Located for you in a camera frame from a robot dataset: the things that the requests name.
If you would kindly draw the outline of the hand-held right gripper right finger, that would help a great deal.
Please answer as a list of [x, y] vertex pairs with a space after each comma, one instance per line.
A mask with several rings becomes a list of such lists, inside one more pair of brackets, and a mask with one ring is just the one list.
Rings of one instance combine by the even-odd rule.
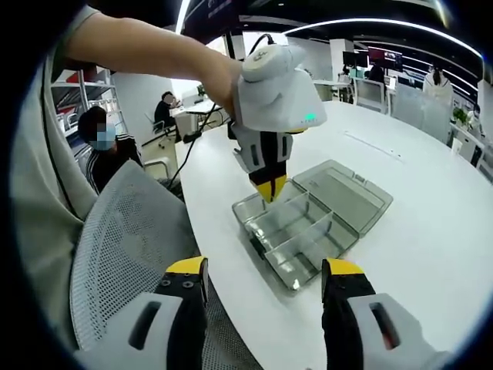
[[389, 294], [376, 293], [356, 264], [322, 261], [322, 328], [328, 369], [443, 369], [417, 320]]

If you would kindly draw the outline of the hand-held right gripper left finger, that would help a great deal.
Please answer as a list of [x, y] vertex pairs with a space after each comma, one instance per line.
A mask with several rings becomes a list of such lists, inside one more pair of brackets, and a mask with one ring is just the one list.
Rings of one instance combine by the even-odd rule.
[[153, 293], [109, 319], [95, 347], [75, 358], [84, 369], [201, 369], [206, 337], [208, 260], [177, 261]]

